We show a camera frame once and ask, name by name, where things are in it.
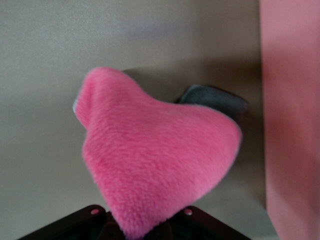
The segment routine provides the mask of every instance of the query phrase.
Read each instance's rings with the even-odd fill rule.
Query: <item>pink fleece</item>
[[[87,130],[84,160],[128,239],[144,236],[215,187],[242,138],[222,113],[155,100],[107,67],[86,76],[75,114]]]

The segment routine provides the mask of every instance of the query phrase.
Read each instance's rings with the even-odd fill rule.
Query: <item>gray wall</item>
[[[0,1],[0,59],[0,239],[106,207],[72,111],[97,66],[125,70],[166,102],[195,83],[247,99],[236,164],[195,205],[248,237],[276,239],[264,207],[258,1]]]

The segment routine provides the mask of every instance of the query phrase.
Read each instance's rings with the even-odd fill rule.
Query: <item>fabric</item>
[[[86,76],[74,111],[87,131],[84,161],[130,240],[215,187],[242,138],[228,116],[153,99],[130,77],[107,67]]]
[[[192,85],[182,96],[180,104],[197,104],[218,110],[239,124],[248,103],[232,93],[211,86]]]

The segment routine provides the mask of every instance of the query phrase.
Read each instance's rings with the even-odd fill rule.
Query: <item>pink panel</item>
[[[267,211],[281,240],[320,240],[320,1],[260,17]]]

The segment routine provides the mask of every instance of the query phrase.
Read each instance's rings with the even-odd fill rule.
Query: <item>gray microfiber cloth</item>
[[[211,86],[192,85],[181,97],[179,104],[194,104],[215,109],[237,124],[248,109],[248,103],[239,96]]]

